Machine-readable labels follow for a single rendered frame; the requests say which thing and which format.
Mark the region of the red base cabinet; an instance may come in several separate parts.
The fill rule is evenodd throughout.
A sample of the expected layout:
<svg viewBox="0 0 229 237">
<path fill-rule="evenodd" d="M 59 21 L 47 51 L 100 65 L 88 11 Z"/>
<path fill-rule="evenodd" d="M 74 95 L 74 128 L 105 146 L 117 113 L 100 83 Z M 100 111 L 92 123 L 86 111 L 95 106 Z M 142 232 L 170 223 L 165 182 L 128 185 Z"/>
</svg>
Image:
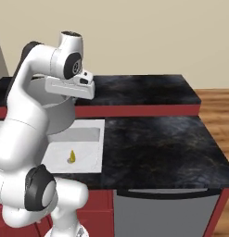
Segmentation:
<svg viewBox="0 0 229 237">
<path fill-rule="evenodd" d="M 87 204 L 77 210 L 77 217 L 90 237 L 114 237 L 112 191 L 90 191 Z M 52 219 L 46 216 L 39 223 L 13 229 L 2 219 L 0 205 L 0 237 L 44 237 L 52 227 Z"/>
</svg>

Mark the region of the red cabinet end panel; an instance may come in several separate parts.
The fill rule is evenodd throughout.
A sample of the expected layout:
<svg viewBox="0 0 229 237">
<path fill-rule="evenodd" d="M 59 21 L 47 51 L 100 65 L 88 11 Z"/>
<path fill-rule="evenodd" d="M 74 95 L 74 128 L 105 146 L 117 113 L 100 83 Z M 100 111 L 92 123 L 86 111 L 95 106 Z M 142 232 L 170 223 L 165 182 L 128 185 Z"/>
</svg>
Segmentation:
<svg viewBox="0 0 229 237">
<path fill-rule="evenodd" d="M 210 216 L 210 221 L 205 229 L 203 237 L 211 237 L 215 227 L 220 219 L 223 209 L 229 199 L 229 188 L 223 188 L 221 194 L 216 202 L 216 206 Z"/>
</svg>

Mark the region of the small yellow cone-shaped object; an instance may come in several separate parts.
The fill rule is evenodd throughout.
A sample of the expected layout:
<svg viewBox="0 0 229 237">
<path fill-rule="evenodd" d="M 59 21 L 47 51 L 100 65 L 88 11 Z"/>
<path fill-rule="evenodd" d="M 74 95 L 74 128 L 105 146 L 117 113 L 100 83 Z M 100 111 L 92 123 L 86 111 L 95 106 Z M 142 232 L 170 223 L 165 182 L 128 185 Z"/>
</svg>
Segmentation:
<svg viewBox="0 0 229 237">
<path fill-rule="evenodd" d="M 68 163 L 72 164 L 76 161 L 76 155 L 73 150 L 70 151 L 70 157 L 68 158 Z"/>
</svg>

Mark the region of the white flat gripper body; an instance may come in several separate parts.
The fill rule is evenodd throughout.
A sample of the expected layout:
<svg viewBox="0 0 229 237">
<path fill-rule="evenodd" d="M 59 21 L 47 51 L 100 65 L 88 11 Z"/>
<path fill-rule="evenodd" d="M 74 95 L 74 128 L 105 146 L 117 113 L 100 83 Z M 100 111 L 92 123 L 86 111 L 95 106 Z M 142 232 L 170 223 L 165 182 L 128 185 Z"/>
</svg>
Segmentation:
<svg viewBox="0 0 229 237">
<path fill-rule="evenodd" d="M 92 75 L 76 75 L 69 80 L 46 77 L 45 90 L 51 94 L 92 100 L 95 97 L 95 82 Z"/>
</svg>

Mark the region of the large grey metal pot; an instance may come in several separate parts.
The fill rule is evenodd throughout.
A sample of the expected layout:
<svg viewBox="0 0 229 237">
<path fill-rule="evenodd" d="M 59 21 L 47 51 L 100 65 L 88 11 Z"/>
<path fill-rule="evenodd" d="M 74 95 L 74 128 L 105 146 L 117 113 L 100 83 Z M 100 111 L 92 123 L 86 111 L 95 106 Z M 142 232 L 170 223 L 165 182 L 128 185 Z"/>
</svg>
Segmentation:
<svg viewBox="0 0 229 237">
<path fill-rule="evenodd" d="M 51 94 L 45 90 L 45 78 L 31 80 L 28 94 L 41 104 L 45 110 L 49 125 L 47 135 L 66 130 L 75 119 L 75 109 L 72 98 L 61 94 Z"/>
</svg>

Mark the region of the white sink basin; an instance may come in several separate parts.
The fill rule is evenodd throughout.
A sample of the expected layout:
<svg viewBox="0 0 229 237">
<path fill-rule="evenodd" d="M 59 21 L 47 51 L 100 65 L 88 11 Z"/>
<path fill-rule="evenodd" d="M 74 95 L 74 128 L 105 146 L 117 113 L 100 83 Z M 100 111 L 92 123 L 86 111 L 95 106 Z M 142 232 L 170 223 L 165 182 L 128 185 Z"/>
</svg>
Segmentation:
<svg viewBox="0 0 229 237">
<path fill-rule="evenodd" d="M 42 136 L 28 124 L 0 121 L 0 169 L 44 164 L 56 174 L 100 173 L 104 129 L 103 119 L 76 119 L 66 130 Z M 76 161 L 69 164 L 71 150 Z"/>
</svg>

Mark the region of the red raised counter panel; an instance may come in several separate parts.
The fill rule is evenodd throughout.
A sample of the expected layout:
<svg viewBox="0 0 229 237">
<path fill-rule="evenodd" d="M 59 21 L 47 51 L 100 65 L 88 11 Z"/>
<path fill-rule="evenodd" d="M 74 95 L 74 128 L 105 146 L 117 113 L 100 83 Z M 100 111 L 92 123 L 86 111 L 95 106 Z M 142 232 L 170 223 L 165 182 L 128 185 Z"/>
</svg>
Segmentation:
<svg viewBox="0 0 229 237">
<path fill-rule="evenodd" d="M 199 104 L 147 105 L 147 106 L 60 106 L 49 107 L 49 113 L 75 116 L 76 118 L 107 117 L 181 117 L 197 116 Z"/>
</svg>

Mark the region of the grey dishwasher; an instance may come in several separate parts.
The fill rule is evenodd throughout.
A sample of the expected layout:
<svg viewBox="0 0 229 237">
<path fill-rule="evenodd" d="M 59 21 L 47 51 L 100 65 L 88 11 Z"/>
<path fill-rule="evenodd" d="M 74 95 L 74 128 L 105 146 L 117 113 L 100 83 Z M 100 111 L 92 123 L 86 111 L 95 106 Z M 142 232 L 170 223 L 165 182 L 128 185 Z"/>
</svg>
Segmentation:
<svg viewBox="0 0 229 237">
<path fill-rule="evenodd" d="M 128 190 L 143 193 L 189 193 L 207 189 Z M 115 237 L 203 237 L 219 195 L 184 200 L 117 196 L 114 192 Z"/>
</svg>

